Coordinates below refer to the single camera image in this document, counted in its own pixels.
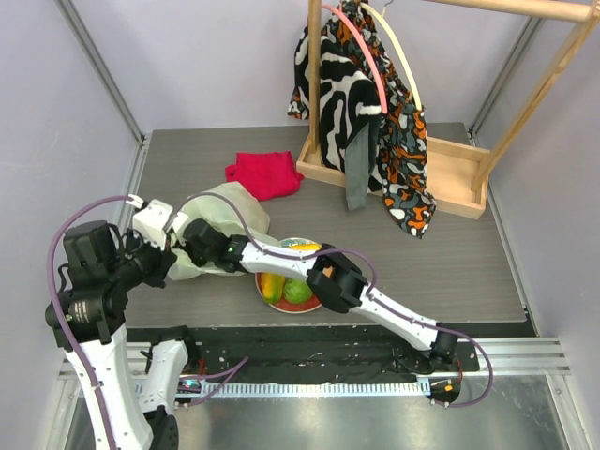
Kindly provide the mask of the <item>translucent plastic bag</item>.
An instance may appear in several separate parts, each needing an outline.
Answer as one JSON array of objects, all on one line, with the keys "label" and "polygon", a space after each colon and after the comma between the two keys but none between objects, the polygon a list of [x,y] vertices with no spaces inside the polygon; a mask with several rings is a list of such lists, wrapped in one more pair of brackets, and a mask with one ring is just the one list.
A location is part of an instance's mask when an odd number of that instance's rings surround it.
[{"label": "translucent plastic bag", "polygon": [[[226,182],[209,189],[231,201],[241,213],[250,234],[257,240],[269,245],[277,245],[278,240],[267,232],[270,227],[270,217],[263,209],[259,201],[253,197],[239,182]],[[181,212],[190,219],[201,218],[208,222],[217,231],[226,236],[232,234],[245,234],[242,221],[223,200],[213,196],[201,196],[189,200],[184,204]],[[171,266],[168,277],[173,281],[183,281],[199,277],[201,275],[216,275],[223,277],[241,276],[241,272],[226,273],[217,268],[212,262],[203,266],[195,265],[190,256],[181,248],[174,248],[172,252],[177,260]]]}]

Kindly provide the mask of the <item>fake orange green mango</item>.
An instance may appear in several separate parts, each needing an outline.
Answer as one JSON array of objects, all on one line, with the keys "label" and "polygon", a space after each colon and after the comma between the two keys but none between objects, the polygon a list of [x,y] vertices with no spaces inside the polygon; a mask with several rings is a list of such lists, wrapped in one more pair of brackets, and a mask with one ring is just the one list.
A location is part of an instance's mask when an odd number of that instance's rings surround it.
[{"label": "fake orange green mango", "polygon": [[260,276],[262,298],[267,304],[277,303],[283,295],[286,278],[277,274],[263,273]]}]

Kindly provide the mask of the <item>fake green custard apple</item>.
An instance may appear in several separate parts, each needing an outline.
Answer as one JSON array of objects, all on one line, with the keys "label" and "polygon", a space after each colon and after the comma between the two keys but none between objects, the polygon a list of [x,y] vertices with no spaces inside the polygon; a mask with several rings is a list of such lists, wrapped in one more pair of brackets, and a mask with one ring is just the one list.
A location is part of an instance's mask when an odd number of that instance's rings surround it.
[{"label": "fake green custard apple", "polygon": [[306,303],[312,296],[312,290],[305,281],[296,278],[287,278],[283,287],[283,297],[290,304],[300,305]]}]

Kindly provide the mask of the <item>fake yellow fruit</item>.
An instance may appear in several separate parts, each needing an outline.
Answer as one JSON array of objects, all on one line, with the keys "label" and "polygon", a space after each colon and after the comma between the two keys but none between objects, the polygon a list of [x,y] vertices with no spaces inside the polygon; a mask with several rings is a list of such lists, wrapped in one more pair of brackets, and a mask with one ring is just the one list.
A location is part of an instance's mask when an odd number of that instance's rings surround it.
[{"label": "fake yellow fruit", "polygon": [[321,249],[321,246],[316,243],[293,244],[290,246],[290,249],[299,251],[318,251]]}]

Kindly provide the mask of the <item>fake peach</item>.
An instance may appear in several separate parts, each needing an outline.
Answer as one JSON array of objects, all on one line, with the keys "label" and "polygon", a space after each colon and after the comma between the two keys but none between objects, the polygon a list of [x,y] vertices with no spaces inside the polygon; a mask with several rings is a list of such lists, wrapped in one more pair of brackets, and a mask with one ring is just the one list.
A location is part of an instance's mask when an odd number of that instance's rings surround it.
[{"label": "fake peach", "polygon": [[324,269],[322,271],[327,277],[331,278],[334,274],[334,267],[327,266],[327,267],[324,267]]}]

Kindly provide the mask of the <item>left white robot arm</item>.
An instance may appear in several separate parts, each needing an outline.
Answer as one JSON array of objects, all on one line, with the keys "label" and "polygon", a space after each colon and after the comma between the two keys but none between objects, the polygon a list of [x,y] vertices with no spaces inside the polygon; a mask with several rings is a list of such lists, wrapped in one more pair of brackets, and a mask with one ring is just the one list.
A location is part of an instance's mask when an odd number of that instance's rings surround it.
[{"label": "left white robot arm", "polygon": [[137,392],[127,353],[128,292],[141,284],[162,288],[171,253],[163,253],[115,225],[95,220],[67,230],[61,286],[45,311],[56,344],[75,369],[98,449],[176,449],[174,416],[181,374],[196,371],[200,352],[189,329],[161,332],[142,352],[144,388]]}]

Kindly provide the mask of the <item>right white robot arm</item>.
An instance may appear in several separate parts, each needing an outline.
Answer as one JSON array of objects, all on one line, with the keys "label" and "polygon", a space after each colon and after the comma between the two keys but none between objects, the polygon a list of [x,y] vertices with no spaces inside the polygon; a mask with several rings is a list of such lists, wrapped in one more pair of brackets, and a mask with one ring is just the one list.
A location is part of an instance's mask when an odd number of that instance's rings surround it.
[{"label": "right white robot arm", "polygon": [[448,370],[456,362],[456,334],[381,292],[339,248],[324,245],[311,251],[278,247],[247,232],[226,235],[203,219],[191,221],[180,238],[195,263],[213,263],[229,273],[271,273],[306,282],[325,308],[369,318],[400,336],[415,352],[423,353],[427,372]]}]

